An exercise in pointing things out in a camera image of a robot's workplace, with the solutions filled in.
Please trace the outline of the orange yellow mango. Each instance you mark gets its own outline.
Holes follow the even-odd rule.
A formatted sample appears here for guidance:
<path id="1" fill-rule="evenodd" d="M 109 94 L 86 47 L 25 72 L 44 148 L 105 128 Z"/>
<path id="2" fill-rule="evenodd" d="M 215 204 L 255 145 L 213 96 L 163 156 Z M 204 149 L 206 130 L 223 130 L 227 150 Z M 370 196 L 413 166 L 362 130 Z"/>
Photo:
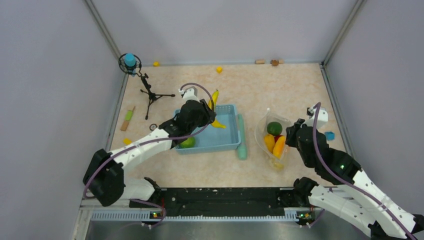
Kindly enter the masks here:
<path id="1" fill-rule="evenodd" d="M 277 138 L 272 150 L 272 154 L 274 157 L 278 159 L 281 158 L 281 156 L 283 155 L 284 147 L 285 147 L 285 141 L 286 141 L 286 137 L 284 135 L 281 135 Z"/>

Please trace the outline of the red apple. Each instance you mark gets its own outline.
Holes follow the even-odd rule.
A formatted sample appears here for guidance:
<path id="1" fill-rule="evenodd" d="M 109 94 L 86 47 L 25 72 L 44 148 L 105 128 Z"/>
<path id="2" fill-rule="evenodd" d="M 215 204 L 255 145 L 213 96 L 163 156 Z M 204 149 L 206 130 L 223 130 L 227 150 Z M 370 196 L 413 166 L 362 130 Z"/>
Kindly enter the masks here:
<path id="1" fill-rule="evenodd" d="M 276 135 L 276 136 L 274 136 L 274 141 L 277 142 L 280 137 L 282 137 L 282 135 Z"/>

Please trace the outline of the green lime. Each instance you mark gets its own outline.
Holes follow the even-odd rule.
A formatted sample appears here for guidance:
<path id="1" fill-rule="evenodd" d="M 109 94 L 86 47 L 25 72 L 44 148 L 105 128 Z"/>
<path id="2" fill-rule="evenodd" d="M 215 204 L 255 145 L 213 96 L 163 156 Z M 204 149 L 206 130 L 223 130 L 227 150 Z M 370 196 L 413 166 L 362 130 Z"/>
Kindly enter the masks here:
<path id="1" fill-rule="evenodd" d="M 277 121 L 272 121 L 267 124 L 266 131 L 270 135 L 279 136 L 283 131 L 283 126 Z"/>

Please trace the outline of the light blue plastic basket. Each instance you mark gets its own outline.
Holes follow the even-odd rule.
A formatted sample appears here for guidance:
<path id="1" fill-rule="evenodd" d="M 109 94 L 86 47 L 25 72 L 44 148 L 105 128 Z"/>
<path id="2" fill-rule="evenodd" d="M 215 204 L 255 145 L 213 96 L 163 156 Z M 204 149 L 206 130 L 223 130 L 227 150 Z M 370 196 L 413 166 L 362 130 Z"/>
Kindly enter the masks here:
<path id="1" fill-rule="evenodd" d="M 216 106 L 216 120 L 226 128 L 215 128 L 209 125 L 201 133 L 195 135 L 196 144 L 192 148 L 175 148 L 180 155 L 213 153 L 236 150 L 239 146 L 240 130 L 238 127 L 238 111 L 235 104 Z"/>

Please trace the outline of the clear zip top bag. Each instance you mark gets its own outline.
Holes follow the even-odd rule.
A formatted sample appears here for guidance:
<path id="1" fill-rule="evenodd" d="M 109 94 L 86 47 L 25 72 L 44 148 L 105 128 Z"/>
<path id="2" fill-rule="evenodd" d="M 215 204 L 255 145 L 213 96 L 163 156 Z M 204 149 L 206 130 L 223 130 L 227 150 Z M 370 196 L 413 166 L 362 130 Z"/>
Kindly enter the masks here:
<path id="1" fill-rule="evenodd" d="M 289 148 L 285 145 L 286 128 L 291 125 L 290 120 L 267 108 L 255 126 L 256 143 L 265 152 L 269 165 L 277 171 L 283 170 L 287 162 Z"/>

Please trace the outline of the orange potato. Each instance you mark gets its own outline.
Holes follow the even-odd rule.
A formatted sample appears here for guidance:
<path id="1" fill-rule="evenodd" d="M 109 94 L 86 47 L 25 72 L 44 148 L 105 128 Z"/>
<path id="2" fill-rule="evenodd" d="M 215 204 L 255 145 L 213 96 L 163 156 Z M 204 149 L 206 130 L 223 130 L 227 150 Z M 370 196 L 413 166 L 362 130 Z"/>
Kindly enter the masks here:
<path id="1" fill-rule="evenodd" d="M 263 141 L 264 144 L 266 146 L 266 149 L 270 152 L 273 153 L 274 147 L 275 147 L 275 140 L 274 140 L 274 136 L 272 134 L 267 134 L 263 137 Z"/>

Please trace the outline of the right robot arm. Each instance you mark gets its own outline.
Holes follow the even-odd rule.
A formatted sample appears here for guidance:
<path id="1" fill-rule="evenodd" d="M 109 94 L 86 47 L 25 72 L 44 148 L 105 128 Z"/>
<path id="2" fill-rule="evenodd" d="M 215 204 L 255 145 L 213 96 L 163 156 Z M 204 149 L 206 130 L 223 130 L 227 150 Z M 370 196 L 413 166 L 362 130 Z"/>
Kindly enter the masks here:
<path id="1" fill-rule="evenodd" d="M 298 150 L 307 168 L 314 169 L 322 179 L 351 197 L 347 200 L 316 181 L 302 177 L 293 184 L 293 200 L 297 205 L 322 208 L 372 240 L 413 240 L 415 233 L 423 231 L 423 215 L 404 211 L 394 203 L 353 157 L 328 145 L 314 120 L 300 118 L 287 127 L 285 143 Z"/>

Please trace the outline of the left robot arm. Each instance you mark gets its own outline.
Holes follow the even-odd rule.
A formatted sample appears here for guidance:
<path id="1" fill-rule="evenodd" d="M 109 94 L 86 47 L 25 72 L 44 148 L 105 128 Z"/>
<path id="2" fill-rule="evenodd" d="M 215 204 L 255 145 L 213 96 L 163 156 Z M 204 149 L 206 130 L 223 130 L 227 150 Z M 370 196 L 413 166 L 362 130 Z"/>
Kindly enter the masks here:
<path id="1" fill-rule="evenodd" d="M 132 199 L 142 200 L 149 207 L 156 206 L 161 194 L 153 181 L 132 181 L 126 173 L 200 133 L 215 117 L 216 113 L 204 99 L 187 100 L 173 118 L 138 141 L 110 152 L 96 151 L 83 178 L 85 191 L 90 191 L 90 198 L 98 200 L 103 207 Z"/>

